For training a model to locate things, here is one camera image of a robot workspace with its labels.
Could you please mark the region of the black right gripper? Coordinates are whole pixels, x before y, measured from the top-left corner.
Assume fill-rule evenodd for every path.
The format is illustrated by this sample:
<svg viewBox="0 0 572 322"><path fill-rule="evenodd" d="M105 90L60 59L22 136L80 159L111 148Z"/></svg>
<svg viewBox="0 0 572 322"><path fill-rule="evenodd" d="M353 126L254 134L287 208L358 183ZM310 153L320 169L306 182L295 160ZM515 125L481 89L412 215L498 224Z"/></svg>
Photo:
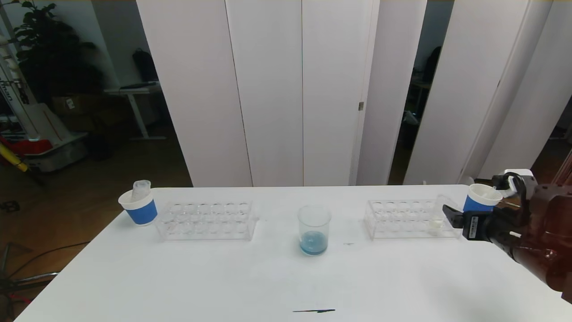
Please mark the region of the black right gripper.
<svg viewBox="0 0 572 322"><path fill-rule="evenodd" d="M511 208L494 207L492 212L461 212L444 204L442 211L451 227L463 229L463 236L468 241L490 242L505 253L513 252L521 242L520 231L513 224L517 213Z"/></svg>

